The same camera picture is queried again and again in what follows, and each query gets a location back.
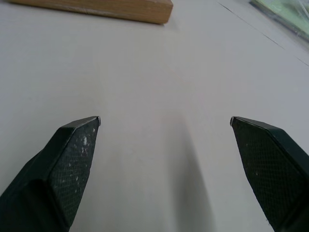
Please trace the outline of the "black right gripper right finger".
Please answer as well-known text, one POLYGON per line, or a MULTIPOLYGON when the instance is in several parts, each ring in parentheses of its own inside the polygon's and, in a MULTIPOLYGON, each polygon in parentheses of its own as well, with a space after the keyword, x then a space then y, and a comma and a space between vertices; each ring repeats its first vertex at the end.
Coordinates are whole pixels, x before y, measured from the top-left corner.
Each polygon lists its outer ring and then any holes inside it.
POLYGON ((309 156, 283 130, 233 116, 247 180, 269 224, 276 232, 309 230, 309 156))

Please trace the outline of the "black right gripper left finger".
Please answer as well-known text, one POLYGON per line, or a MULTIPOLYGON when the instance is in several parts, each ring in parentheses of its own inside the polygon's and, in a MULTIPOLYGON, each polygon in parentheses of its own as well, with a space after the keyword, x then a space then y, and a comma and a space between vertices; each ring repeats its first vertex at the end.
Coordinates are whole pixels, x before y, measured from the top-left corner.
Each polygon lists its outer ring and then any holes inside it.
POLYGON ((88 182, 99 116, 60 127, 0 197, 3 232, 67 232, 88 182))

